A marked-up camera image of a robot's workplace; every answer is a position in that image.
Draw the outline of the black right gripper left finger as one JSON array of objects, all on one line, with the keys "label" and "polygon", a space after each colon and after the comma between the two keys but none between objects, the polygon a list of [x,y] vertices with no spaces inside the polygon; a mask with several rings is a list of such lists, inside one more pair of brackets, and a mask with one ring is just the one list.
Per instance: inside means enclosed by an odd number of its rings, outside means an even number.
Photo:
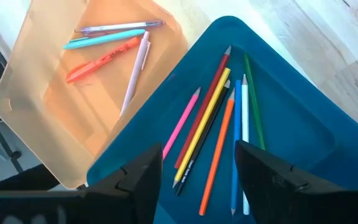
[{"label": "black right gripper left finger", "polygon": [[141,155],[91,185],[86,223],[152,223],[162,182],[162,146]]}]

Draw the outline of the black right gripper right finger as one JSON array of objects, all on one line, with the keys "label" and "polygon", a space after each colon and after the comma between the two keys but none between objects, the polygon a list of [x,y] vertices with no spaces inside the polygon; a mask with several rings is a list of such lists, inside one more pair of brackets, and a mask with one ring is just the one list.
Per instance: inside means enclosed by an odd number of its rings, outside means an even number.
[{"label": "black right gripper right finger", "polygon": [[347,190],[238,140],[239,182],[256,223],[358,223],[358,190]]}]

